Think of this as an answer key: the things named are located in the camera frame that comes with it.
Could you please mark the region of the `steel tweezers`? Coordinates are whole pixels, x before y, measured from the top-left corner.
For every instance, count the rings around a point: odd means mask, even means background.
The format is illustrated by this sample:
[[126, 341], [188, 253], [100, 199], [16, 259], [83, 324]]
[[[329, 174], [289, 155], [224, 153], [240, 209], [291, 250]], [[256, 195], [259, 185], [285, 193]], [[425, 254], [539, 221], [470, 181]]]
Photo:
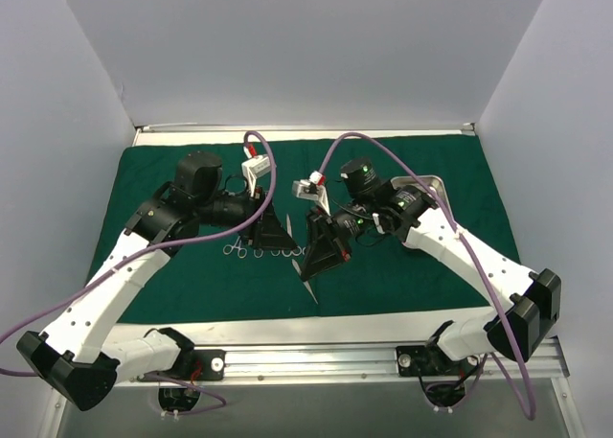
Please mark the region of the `steel tweezers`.
[[296, 260], [291, 260], [292, 266], [295, 269], [296, 273], [298, 274], [298, 278], [302, 281], [303, 286], [305, 287], [306, 291], [308, 292], [308, 294], [310, 295], [310, 297], [312, 298], [312, 300], [314, 301], [314, 303], [316, 305], [319, 305], [319, 301], [309, 283], [309, 281], [303, 280], [301, 277], [301, 269], [300, 266], [298, 264], [298, 262]]

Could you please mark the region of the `dark green surgical cloth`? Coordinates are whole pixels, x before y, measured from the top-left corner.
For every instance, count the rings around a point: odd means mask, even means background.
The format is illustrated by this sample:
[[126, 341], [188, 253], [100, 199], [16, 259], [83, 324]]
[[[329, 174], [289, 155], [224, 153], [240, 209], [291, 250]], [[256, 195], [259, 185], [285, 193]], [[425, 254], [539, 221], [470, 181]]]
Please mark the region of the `dark green surgical cloth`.
[[[451, 210], [463, 228], [458, 195], [463, 135], [278, 141], [272, 150], [278, 166], [273, 204], [281, 221], [291, 218], [297, 243], [307, 241], [308, 203], [293, 196], [292, 182], [323, 169], [329, 192], [348, 200], [338, 173], [346, 162], [369, 157], [377, 173], [390, 178], [413, 171], [443, 180]], [[484, 299], [469, 284], [429, 255], [403, 247], [395, 239], [377, 242], [366, 236], [352, 247], [352, 258], [309, 281], [316, 305], [292, 266], [291, 259], [265, 254], [245, 259], [223, 254], [234, 241], [184, 246], [157, 272], [122, 315], [131, 324], [193, 323], [254, 319], [339, 316], [405, 311], [472, 308]]]

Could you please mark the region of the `steel instrument tray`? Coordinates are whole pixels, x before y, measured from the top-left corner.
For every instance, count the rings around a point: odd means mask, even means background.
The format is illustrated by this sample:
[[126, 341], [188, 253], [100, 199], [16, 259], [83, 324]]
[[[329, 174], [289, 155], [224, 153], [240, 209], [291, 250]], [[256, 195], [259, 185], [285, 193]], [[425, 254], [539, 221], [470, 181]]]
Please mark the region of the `steel instrument tray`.
[[[444, 186], [443, 180], [436, 175], [419, 175], [419, 179], [432, 191], [436, 192], [438, 197], [443, 201], [446, 206], [449, 206], [449, 199]], [[415, 177], [410, 175], [395, 176], [391, 178], [392, 185], [395, 189], [399, 189], [403, 186], [413, 186], [417, 189], [424, 191], [424, 188], [416, 180]]]

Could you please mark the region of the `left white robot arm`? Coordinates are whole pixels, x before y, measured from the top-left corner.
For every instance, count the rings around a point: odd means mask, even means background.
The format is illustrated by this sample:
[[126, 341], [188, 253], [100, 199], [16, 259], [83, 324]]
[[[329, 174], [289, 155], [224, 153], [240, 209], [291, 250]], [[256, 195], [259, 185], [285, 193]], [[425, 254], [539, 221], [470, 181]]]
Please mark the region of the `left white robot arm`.
[[107, 337], [147, 282], [193, 243], [201, 226], [218, 226], [260, 250], [291, 250], [296, 243], [275, 218], [271, 190], [258, 178], [275, 169], [271, 153], [247, 150], [239, 193], [221, 187], [222, 160], [193, 151], [174, 178], [143, 202], [111, 253], [65, 311], [41, 332], [25, 332], [16, 348], [34, 372], [77, 409], [98, 405], [118, 382], [161, 373], [183, 380], [196, 369], [194, 343], [172, 327], [110, 342]]

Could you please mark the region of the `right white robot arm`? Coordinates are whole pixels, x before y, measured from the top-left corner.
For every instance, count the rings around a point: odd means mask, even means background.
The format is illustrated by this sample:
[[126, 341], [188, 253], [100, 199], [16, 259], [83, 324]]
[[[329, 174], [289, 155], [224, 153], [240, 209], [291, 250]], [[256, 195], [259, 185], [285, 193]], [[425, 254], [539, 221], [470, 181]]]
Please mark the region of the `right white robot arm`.
[[526, 362], [558, 320], [558, 275], [548, 268], [535, 272], [505, 257], [414, 186], [395, 189], [386, 184], [356, 196], [333, 215], [314, 208], [306, 221], [308, 244], [298, 267], [304, 282], [348, 262], [351, 241], [373, 227], [439, 261], [488, 301], [490, 313], [447, 320], [430, 336], [425, 361], [436, 373], [447, 373], [461, 359], [490, 352]]

